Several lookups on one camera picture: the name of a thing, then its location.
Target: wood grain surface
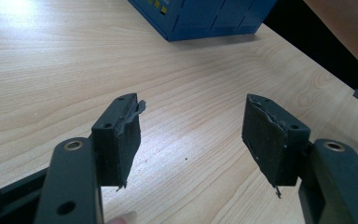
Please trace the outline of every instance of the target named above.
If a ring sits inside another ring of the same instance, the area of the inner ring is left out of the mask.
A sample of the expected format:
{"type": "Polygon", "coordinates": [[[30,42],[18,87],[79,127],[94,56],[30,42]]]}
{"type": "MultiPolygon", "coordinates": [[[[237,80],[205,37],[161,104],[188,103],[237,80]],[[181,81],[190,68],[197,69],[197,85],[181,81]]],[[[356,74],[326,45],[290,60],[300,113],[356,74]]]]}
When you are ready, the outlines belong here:
{"type": "Polygon", "coordinates": [[[103,188],[105,220],[303,223],[297,188],[278,199],[241,141],[247,93],[309,125],[311,141],[358,151],[353,90],[264,25],[170,43],[126,0],[1,0],[0,187],[47,167],[130,92],[147,104],[142,144],[128,187],[103,188]]]}

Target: blue box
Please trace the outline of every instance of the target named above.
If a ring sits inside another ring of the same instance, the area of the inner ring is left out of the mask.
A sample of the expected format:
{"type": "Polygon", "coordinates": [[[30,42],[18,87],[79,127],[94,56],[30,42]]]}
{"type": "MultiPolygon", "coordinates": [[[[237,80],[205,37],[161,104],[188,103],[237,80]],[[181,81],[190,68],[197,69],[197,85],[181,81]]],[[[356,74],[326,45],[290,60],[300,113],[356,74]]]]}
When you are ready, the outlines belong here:
{"type": "Polygon", "coordinates": [[[277,0],[129,0],[168,41],[254,34],[277,0]]]}

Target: wooden table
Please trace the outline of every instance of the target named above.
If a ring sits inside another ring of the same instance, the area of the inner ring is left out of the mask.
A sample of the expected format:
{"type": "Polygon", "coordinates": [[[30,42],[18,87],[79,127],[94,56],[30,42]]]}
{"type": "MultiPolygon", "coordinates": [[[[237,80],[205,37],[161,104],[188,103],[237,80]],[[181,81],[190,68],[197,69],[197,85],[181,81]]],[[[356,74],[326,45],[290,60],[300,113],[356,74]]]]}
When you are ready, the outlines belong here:
{"type": "Polygon", "coordinates": [[[358,150],[353,90],[264,25],[169,43],[126,0],[1,0],[0,187],[130,92],[147,103],[142,144],[128,187],[103,188],[105,220],[304,222],[297,188],[278,199],[241,141],[247,93],[358,150]]]}

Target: blue plastic container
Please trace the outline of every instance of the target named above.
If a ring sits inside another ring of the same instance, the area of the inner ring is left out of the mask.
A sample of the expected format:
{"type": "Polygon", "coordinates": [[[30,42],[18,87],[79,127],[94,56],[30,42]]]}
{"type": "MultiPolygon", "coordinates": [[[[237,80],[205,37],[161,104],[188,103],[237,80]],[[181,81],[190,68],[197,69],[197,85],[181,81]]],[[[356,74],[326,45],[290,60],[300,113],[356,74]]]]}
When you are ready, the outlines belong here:
{"type": "Polygon", "coordinates": [[[277,0],[129,0],[168,41],[254,34],[277,0]]]}

